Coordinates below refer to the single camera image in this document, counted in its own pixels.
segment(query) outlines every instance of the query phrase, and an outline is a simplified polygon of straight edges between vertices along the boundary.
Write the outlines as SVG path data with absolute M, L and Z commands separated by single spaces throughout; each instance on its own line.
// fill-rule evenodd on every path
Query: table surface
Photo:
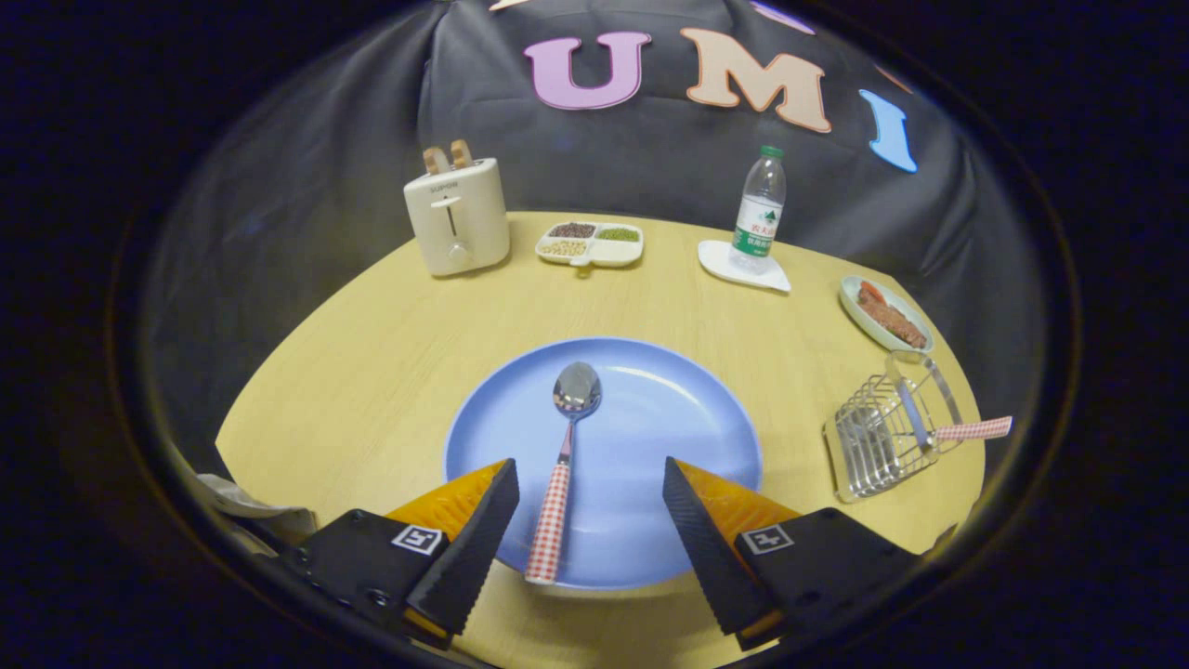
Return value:
M 842 505 L 833 496 L 823 423 L 882 372 L 887 356 L 843 310 L 839 282 L 861 273 L 923 310 L 892 277 L 775 244 L 772 254 L 793 285 L 782 294 L 702 267 L 698 242 L 729 240 L 729 231 L 556 212 L 508 217 L 511 252 L 503 263 L 435 278 L 409 241 L 290 334 L 240 393 L 218 437 L 245 491 L 310 509 L 323 524 L 351 509 L 388 513 L 442 485 L 454 415 L 492 372 L 552 342 L 610 336 L 685 355 L 731 390 L 755 424 L 761 493 L 774 501 L 803 513 L 842 509 L 916 554 L 969 515 L 982 488 L 982 442 L 965 442 L 874 498 Z M 636 225 L 644 254 L 625 267 L 585 271 L 537 258 L 540 235 L 567 220 Z M 963 418 L 977 421 L 965 375 L 929 324 L 932 359 Z M 498 562 L 454 645 L 499 667 L 702 668 L 744 655 L 719 632 L 692 573 L 590 594 L 530 586 Z

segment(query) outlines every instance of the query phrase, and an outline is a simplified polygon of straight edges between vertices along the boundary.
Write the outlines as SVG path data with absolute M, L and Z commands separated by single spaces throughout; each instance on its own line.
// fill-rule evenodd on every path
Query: white divided plate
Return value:
M 566 225 L 567 222 L 580 222 L 584 225 L 593 225 L 594 233 L 590 236 L 549 236 L 549 232 L 553 232 L 559 225 Z M 604 229 L 633 229 L 640 235 L 638 241 L 623 241 L 619 239 L 599 239 L 599 232 Z M 554 241 L 584 241 L 586 244 L 586 250 L 577 255 L 562 255 L 558 253 L 547 253 L 542 251 L 549 244 Z M 644 252 L 644 231 L 640 229 L 635 225 L 625 225 L 622 222 L 594 222 L 590 220 L 573 220 L 562 221 L 549 227 L 549 231 L 541 236 L 536 242 L 536 254 L 541 255 L 552 263 L 568 264 L 571 266 L 586 266 L 593 264 L 597 266 L 624 266 L 629 265 L 637 259 Z
M 925 348 L 916 349 L 910 347 L 907 343 L 902 342 L 895 334 L 888 332 L 882 324 L 875 322 L 875 318 L 867 315 L 863 307 L 858 305 L 858 285 L 863 280 L 867 280 L 879 290 L 883 298 L 887 299 L 888 304 L 895 307 L 897 310 L 904 314 L 908 318 L 908 322 L 917 326 L 920 333 L 925 336 Z M 868 334 L 870 334 L 872 340 L 875 340 L 885 349 L 889 352 L 917 352 L 927 354 L 933 351 L 933 330 L 925 324 L 925 318 L 917 311 L 917 309 L 908 305 L 900 298 L 899 295 L 892 291 L 891 288 L 881 285 L 870 278 L 863 278 L 862 276 L 848 276 L 842 279 L 842 288 L 838 290 L 838 298 L 842 299 L 842 307 L 847 309 L 850 314 L 851 320 L 858 323 Z
M 763 258 L 761 260 L 765 264 L 763 271 L 760 273 L 749 273 L 731 264 L 730 252 L 731 245 L 729 241 L 706 239 L 698 242 L 698 261 L 702 263 L 702 266 L 706 267 L 706 271 L 719 278 L 735 280 L 736 283 L 747 283 L 748 285 L 757 285 L 760 288 L 775 288 L 784 292 L 793 289 L 788 284 L 788 276 L 785 274 L 785 269 L 780 266 L 776 258 L 772 255 Z

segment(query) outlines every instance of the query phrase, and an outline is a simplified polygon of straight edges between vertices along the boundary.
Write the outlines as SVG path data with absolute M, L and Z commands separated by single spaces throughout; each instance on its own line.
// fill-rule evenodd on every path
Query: soybean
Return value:
M 580 255 L 586 252 L 586 241 L 554 241 L 541 246 L 541 252 L 551 255 Z

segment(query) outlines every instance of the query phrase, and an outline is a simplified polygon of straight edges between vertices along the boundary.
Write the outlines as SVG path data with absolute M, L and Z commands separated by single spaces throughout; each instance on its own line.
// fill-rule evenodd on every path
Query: small plate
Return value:
M 594 232 L 591 233 L 590 236 L 553 236 L 552 233 L 554 228 L 559 225 L 565 225 L 565 222 L 553 225 L 536 242 L 536 254 L 540 255 L 541 259 L 552 263 L 568 264 L 571 266 L 586 266 L 589 264 L 593 264 L 596 266 L 625 266 L 640 259 L 640 255 L 644 252 L 644 231 L 640 229 L 635 225 L 627 225 L 623 222 L 594 222 L 590 220 L 566 222 L 593 225 Z M 599 233 L 606 229 L 631 229 L 640 236 L 640 239 L 635 241 L 623 239 L 599 239 Z M 545 251 L 546 247 L 555 241 L 567 240 L 583 241 L 586 247 L 581 253 L 573 255 L 564 255 Z
M 691 569 L 661 498 L 673 456 L 755 491 L 762 459 L 743 406 L 712 374 L 668 349 L 617 339 L 571 340 L 524 354 L 466 400 L 446 440 L 451 481 L 516 459 L 521 500 L 496 557 L 528 564 L 545 491 L 566 435 L 551 398 L 558 374 L 585 361 L 603 402 L 574 433 L 558 586 L 623 591 Z
M 863 280 L 867 280 L 875 286 L 876 290 L 883 294 L 883 298 L 887 299 L 888 304 L 895 307 L 908 322 L 917 326 L 920 333 L 925 336 L 925 348 L 917 349 L 910 347 L 906 342 L 902 342 L 895 334 L 888 332 L 882 324 L 875 322 L 875 318 L 867 315 L 863 307 L 858 305 L 858 285 Z M 917 309 L 908 305 L 908 302 L 900 298 L 899 295 L 892 291 L 891 288 L 882 285 L 870 278 L 863 278 L 862 276 L 848 276 L 842 279 L 842 286 L 838 290 L 838 298 L 842 301 L 842 305 L 850 314 L 851 320 L 858 323 L 868 334 L 870 334 L 872 340 L 875 340 L 885 349 L 889 352 L 916 352 L 921 354 L 927 354 L 933 351 L 933 330 L 925 323 L 924 316 L 917 311 Z
M 702 263 L 702 266 L 706 271 L 719 278 L 760 288 L 775 288 L 782 292 L 788 292 L 793 289 L 788 283 L 788 276 L 785 274 L 785 267 L 780 266 L 776 258 L 768 255 L 761 259 L 760 266 L 762 271 L 750 273 L 732 265 L 730 253 L 731 245 L 729 241 L 706 239 L 698 242 L 698 261 Z

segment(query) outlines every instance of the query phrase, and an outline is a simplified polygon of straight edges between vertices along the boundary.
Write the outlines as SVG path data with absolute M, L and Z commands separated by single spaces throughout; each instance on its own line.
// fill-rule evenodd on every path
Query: red gingham handle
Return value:
M 536 522 L 533 549 L 528 554 L 524 580 L 530 583 L 552 586 L 558 580 L 558 557 L 561 555 L 561 536 L 566 529 L 566 498 L 570 496 L 570 465 L 559 462 L 549 476 L 549 488 L 541 505 L 541 517 Z
M 1006 437 L 1012 431 L 1012 417 L 995 418 L 981 423 L 963 425 L 945 425 L 938 428 L 935 436 L 939 442 L 963 442 L 965 440 L 996 440 Z

